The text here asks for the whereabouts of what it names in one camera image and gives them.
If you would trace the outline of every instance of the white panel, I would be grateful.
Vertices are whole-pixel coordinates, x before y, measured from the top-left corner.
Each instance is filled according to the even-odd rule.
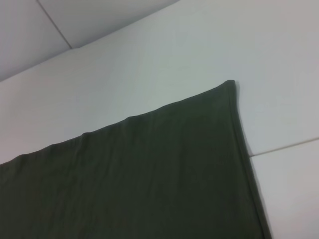
[[[319,141],[252,162],[274,239],[319,238]]]
[[[319,1],[181,0],[0,83],[7,161],[239,82],[253,154],[319,137]]]
[[[0,1],[0,81],[68,49],[35,0]]]
[[[73,48],[81,47],[178,0],[40,0]]]

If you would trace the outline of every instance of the dark green fabric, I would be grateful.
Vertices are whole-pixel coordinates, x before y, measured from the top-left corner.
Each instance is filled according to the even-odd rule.
[[[269,239],[234,81],[0,165],[2,239]]]

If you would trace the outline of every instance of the tile grout line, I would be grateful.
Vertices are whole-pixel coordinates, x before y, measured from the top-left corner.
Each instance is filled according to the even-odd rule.
[[[295,147],[295,146],[298,146],[298,145],[314,142],[314,141],[317,141],[317,140],[319,140],[319,137],[313,138],[313,139],[309,139],[309,140],[306,140],[306,141],[302,141],[302,142],[299,142],[299,143],[294,143],[294,144],[291,144],[291,145],[288,145],[288,146],[284,146],[284,147],[268,150],[268,151],[265,151],[265,152],[256,153],[256,154],[250,155],[250,157],[255,157],[255,156],[260,156],[260,155],[267,154],[267,153],[276,152],[276,151],[279,151],[279,150],[282,150],[282,149]]]
[[[55,24],[55,22],[53,21],[53,19],[50,17],[50,15],[48,14],[48,12],[45,10],[44,6],[42,5],[42,3],[40,3],[40,0],[36,0],[36,2],[39,4],[40,8],[42,9],[42,11],[45,13],[45,15],[47,16],[47,18],[50,20],[50,22],[53,24],[53,26],[55,27],[55,29],[58,31],[58,33],[60,34],[60,36],[63,38],[63,40],[66,42],[66,44],[70,47],[70,49],[72,49],[71,44],[68,42],[68,40],[65,38],[65,36],[62,34],[62,32],[60,31],[60,29],[58,28],[58,26]]]

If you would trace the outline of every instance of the gray line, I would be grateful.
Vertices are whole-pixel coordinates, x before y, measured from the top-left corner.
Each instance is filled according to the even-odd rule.
[[[70,45],[70,43],[67,41],[67,39],[65,38],[65,36],[62,34],[62,32],[60,31],[60,29],[58,28],[58,26],[55,24],[55,22],[53,21],[53,19],[50,17],[50,15],[48,14],[48,12],[45,10],[45,8],[43,7],[42,3],[40,3],[39,0],[36,0],[36,2],[39,4],[39,6],[41,7],[41,9],[44,11],[45,15],[48,17],[48,19],[51,21],[51,23],[53,24],[53,26],[55,27],[55,29],[59,32],[60,36],[63,38],[63,40],[66,42],[66,44],[68,44],[68,46],[70,47],[70,49],[72,49],[72,46]]]
[[[279,150],[282,150],[282,149],[295,147],[295,146],[298,146],[298,145],[302,145],[302,144],[305,144],[305,143],[310,143],[310,142],[317,141],[317,140],[319,140],[319,137],[318,138],[309,139],[309,140],[306,140],[306,141],[302,141],[302,142],[299,142],[299,143],[294,143],[294,144],[291,144],[291,145],[288,145],[288,146],[284,146],[284,147],[281,147],[281,148],[268,150],[268,151],[265,151],[265,152],[262,152],[262,153],[256,153],[256,154],[251,155],[250,157],[255,157],[255,156],[263,155],[263,154],[266,154],[266,153],[276,152],[276,151],[279,151]]]

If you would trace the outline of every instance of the olive green cloth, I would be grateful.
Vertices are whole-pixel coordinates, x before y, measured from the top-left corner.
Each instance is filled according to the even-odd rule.
[[[234,81],[0,165],[2,239],[269,239]]]

